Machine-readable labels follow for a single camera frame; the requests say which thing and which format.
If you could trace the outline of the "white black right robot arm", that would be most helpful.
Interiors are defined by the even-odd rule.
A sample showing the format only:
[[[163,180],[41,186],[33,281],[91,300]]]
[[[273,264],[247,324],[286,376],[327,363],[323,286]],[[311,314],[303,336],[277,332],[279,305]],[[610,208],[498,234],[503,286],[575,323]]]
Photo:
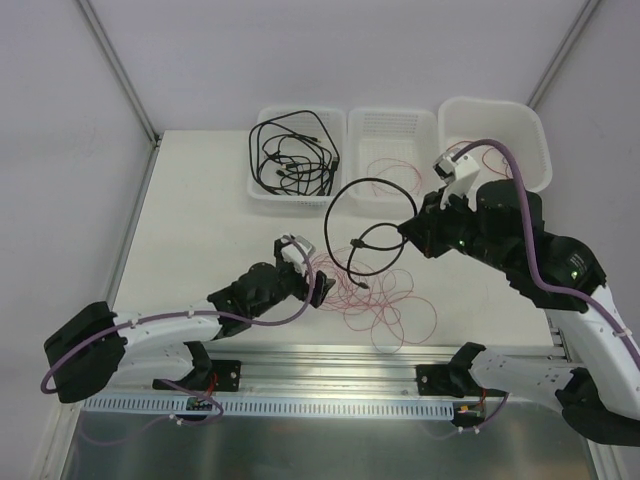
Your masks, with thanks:
[[[467,342],[431,375],[430,388],[458,398],[480,388],[512,393],[559,413],[595,443],[638,446],[638,347],[613,310],[592,251],[545,231],[539,195],[512,180],[482,185],[474,207],[432,192],[398,231],[427,258],[455,250],[503,273],[549,316],[581,363],[546,366]]]

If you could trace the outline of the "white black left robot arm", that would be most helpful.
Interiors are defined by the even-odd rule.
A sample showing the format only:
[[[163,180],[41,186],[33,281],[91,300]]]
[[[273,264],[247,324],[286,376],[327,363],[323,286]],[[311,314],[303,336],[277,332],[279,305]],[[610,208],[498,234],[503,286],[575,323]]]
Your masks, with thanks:
[[[323,271],[261,262],[177,312],[117,313],[104,301],[90,303],[45,341],[49,369],[40,389],[63,404],[127,383],[203,390],[213,375],[205,343],[264,325],[262,315],[290,297],[318,308],[334,284]]]

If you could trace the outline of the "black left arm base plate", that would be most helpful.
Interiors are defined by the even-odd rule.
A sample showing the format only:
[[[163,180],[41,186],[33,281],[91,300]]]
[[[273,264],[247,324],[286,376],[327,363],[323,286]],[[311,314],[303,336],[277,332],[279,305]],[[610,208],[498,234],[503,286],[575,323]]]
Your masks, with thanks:
[[[152,381],[153,390],[171,390],[167,381],[178,387],[196,392],[237,392],[240,384],[242,363],[239,360],[210,358],[205,355],[186,364],[186,372],[163,373]]]

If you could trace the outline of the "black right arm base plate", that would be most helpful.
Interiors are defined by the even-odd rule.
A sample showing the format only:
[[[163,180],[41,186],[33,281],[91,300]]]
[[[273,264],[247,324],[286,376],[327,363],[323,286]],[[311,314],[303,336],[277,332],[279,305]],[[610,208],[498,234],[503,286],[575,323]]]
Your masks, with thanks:
[[[483,389],[467,370],[449,364],[422,364],[415,367],[420,396],[481,396]]]

